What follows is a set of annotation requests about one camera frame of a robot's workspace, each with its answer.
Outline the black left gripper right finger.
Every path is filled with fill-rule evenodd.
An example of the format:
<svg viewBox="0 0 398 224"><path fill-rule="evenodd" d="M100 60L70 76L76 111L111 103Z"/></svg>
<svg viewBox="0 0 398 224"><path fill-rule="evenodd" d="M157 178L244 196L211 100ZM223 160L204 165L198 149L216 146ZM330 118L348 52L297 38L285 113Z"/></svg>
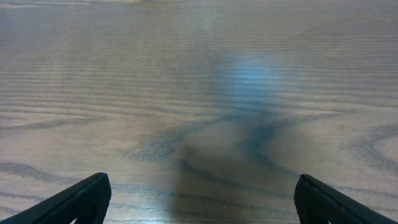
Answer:
<svg viewBox="0 0 398 224"><path fill-rule="evenodd" d="M301 224L397 224L308 174L299 177L294 204Z"/></svg>

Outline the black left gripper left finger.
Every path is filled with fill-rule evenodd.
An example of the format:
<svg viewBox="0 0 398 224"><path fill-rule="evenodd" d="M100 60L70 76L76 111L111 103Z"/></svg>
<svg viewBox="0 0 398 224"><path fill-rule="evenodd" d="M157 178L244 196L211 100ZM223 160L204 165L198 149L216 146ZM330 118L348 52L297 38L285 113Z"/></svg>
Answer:
<svg viewBox="0 0 398 224"><path fill-rule="evenodd" d="M106 173L95 173L1 224L102 224L111 186Z"/></svg>

